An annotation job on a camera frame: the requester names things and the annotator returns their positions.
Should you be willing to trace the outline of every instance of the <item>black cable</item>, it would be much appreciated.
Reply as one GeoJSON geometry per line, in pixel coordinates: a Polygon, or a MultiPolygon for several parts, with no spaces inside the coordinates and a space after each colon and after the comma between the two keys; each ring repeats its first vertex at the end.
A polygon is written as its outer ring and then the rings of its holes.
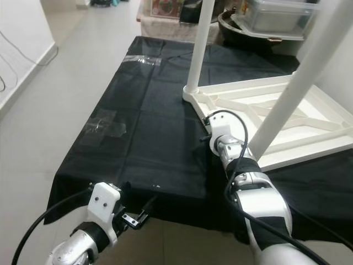
{"type": "Polygon", "coordinates": [[[313,224],[315,224],[316,226],[320,227],[321,229],[323,229],[324,231],[326,231],[327,233],[329,233],[330,235],[332,235],[334,238],[336,238],[339,242],[341,242],[342,244],[344,244],[347,248],[349,248],[350,250],[353,251],[353,244],[351,242],[349,242],[347,239],[345,239],[344,237],[342,237],[341,235],[337,234],[335,231],[331,230],[330,228],[328,228],[327,226],[323,225],[322,223],[320,223],[319,221],[316,221],[315,219],[311,218],[310,216],[306,215],[305,213],[299,211],[298,209],[296,209],[295,207],[293,207],[292,205],[288,204],[289,208],[291,208],[291,210],[293,210],[295,213],[297,213],[298,215],[301,215],[302,217],[304,217],[305,219],[307,219],[308,221],[312,222],[313,224]]]}
{"type": "Polygon", "coordinates": [[[237,161],[237,164],[236,164],[236,168],[235,168],[235,170],[234,170],[234,173],[233,173],[233,175],[232,175],[232,177],[231,177],[231,179],[232,179],[233,176],[234,176],[234,175],[236,174],[236,172],[238,171],[240,162],[241,162],[242,158],[244,157],[245,151],[246,151],[247,146],[248,146],[248,136],[249,136],[249,134],[248,134],[248,128],[247,128],[247,126],[246,126],[244,120],[243,120],[238,114],[236,114],[236,113],[234,113],[234,112],[232,112],[232,111],[230,111],[230,110],[227,110],[227,109],[221,109],[221,110],[217,110],[217,111],[211,113],[210,115],[208,115],[208,116],[205,118],[205,121],[208,122],[208,120],[210,119],[210,117],[214,116],[214,115],[217,114],[217,113],[222,113],[222,112],[230,113],[230,114],[232,114],[233,116],[235,116],[235,117],[240,121],[240,123],[243,125],[244,134],[245,134],[245,137],[244,137],[244,145],[243,145],[243,148],[242,148],[242,150],[241,150],[241,152],[240,152],[240,155],[239,155],[239,158],[238,158],[238,161],[237,161]]]}
{"type": "Polygon", "coordinates": [[[15,88],[17,86],[17,84],[18,84],[18,74],[17,74],[16,70],[12,67],[12,65],[9,63],[9,61],[6,60],[5,57],[2,54],[0,54],[0,58],[7,64],[7,66],[11,69],[11,71],[16,76],[15,84],[13,85],[13,87],[11,87],[11,88],[15,88]]]}
{"type": "Polygon", "coordinates": [[[51,63],[52,60],[55,59],[55,57],[56,57],[56,56],[58,55],[58,53],[59,53],[59,47],[56,46],[55,54],[53,55],[52,58],[50,58],[50,59],[48,60],[47,63],[45,63],[45,64],[37,63],[37,62],[33,61],[31,58],[27,57],[27,55],[24,54],[24,53],[20,50],[20,48],[18,48],[15,44],[13,44],[1,31],[0,31],[0,35],[8,42],[8,44],[10,44],[12,47],[14,47],[14,48],[23,56],[23,58],[27,59],[27,60],[30,61],[31,63],[33,63],[33,64],[35,64],[35,65],[38,65],[38,66],[47,66],[48,64],[51,63]]]}
{"type": "Polygon", "coordinates": [[[66,199],[54,204],[52,207],[50,207],[49,209],[47,209],[40,217],[38,217],[37,220],[35,220],[35,222],[28,228],[27,232],[25,233],[25,235],[23,236],[20,244],[18,245],[17,249],[16,249],[16,252],[13,256],[13,259],[12,259],[12,263],[11,265],[17,265],[17,262],[18,262],[18,258],[21,254],[21,251],[24,247],[24,245],[26,244],[26,241],[27,239],[29,238],[29,236],[32,234],[33,230],[38,226],[38,224],[49,214],[51,213],[52,211],[56,210],[56,208],[58,208],[59,206],[61,206],[62,204],[72,200],[72,199],[75,199],[77,197],[80,197],[81,195],[83,194],[86,194],[86,193],[89,193],[89,192],[92,192],[92,187],[89,187],[81,192],[78,192],[74,195],[71,195],[70,197],[67,197],[66,199]]]}
{"type": "Polygon", "coordinates": [[[6,89],[6,84],[5,84],[5,81],[4,81],[4,79],[2,79],[2,77],[0,76],[0,83],[2,84],[2,86],[3,86],[3,89],[1,89],[0,90],[0,92],[4,92],[5,91],[5,89],[6,89]]]}

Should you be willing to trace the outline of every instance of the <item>clear plastic container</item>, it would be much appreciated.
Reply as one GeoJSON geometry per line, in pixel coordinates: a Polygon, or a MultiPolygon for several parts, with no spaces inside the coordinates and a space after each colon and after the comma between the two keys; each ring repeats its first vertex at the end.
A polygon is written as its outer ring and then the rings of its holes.
{"type": "Polygon", "coordinates": [[[318,6],[307,0],[240,0],[233,19],[252,36],[303,39],[318,6]]]}

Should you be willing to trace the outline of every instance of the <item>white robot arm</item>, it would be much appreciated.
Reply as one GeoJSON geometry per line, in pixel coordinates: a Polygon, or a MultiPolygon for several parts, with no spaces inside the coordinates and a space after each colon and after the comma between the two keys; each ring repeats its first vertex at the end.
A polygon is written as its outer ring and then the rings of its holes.
{"type": "Polygon", "coordinates": [[[247,148],[247,128],[242,119],[230,111],[219,110],[206,117],[204,122],[211,129],[210,149],[220,157],[228,178],[224,196],[230,209],[235,210],[235,235],[238,240],[251,245],[256,264],[327,264],[291,238],[292,216],[289,207],[268,176],[261,172],[251,150],[247,148]],[[245,141],[232,135],[231,125],[239,121],[244,126],[245,141]],[[288,237],[301,250],[259,226],[263,223],[271,226],[272,231],[288,237]]]}
{"type": "Polygon", "coordinates": [[[81,223],[71,237],[50,253],[46,265],[90,265],[106,247],[114,247],[117,238],[129,227],[140,229],[149,218],[153,197],[134,219],[121,205],[122,190],[104,182],[94,186],[88,203],[87,222],[81,223]]]}

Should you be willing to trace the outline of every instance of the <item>black tablecloth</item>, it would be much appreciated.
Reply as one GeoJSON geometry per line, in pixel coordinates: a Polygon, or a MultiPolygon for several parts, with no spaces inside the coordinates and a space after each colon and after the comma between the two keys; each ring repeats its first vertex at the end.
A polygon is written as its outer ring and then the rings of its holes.
{"type": "MultiPolygon", "coordinates": [[[[117,186],[130,182],[131,190],[123,199],[128,211],[138,212],[157,194],[156,218],[231,229],[222,199],[222,166],[207,145],[199,143],[206,131],[191,105],[181,99],[191,56],[190,44],[144,37],[133,41],[57,171],[48,207],[90,182],[117,186]]],[[[264,58],[213,45],[206,49],[199,85],[285,75],[296,67],[294,57],[264,58]]],[[[290,203],[331,228],[339,222],[340,232],[353,218],[347,213],[353,202],[352,158],[346,151],[272,171],[270,177],[290,203]]],[[[87,202],[88,197],[65,204],[45,223],[87,202]]],[[[293,219],[297,238],[330,239],[299,216],[293,219]]]]}

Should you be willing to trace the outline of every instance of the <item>white wall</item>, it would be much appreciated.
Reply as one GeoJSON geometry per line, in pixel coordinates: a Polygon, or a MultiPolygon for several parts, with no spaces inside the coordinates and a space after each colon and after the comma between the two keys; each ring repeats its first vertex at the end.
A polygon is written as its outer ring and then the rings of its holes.
{"type": "MultiPolygon", "coordinates": [[[[54,40],[40,0],[1,0],[0,30],[21,51],[32,60],[39,62],[53,47],[54,40]]],[[[34,64],[23,58],[0,36],[0,53],[14,67],[18,85],[33,70],[34,64]]],[[[8,88],[0,93],[0,109],[16,91],[15,74],[0,59],[0,75],[8,88]]]]}
{"type": "Polygon", "coordinates": [[[90,3],[90,0],[76,0],[76,5],[78,6],[88,6],[90,3]]]}
{"type": "MultiPolygon", "coordinates": [[[[322,0],[321,11],[307,40],[299,49],[297,58],[301,61],[315,45],[318,35],[325,30],[332,18],[335,5],[340,0],[322,0]]],[[[328,63],[317,85],[340,105],[353,113],[353,27],[328,63]]]]}
{"type": "Polygon", "coordinates": [[[40,2],[46,14],[76,10],[75,0],[40,0],[40,2]]]}

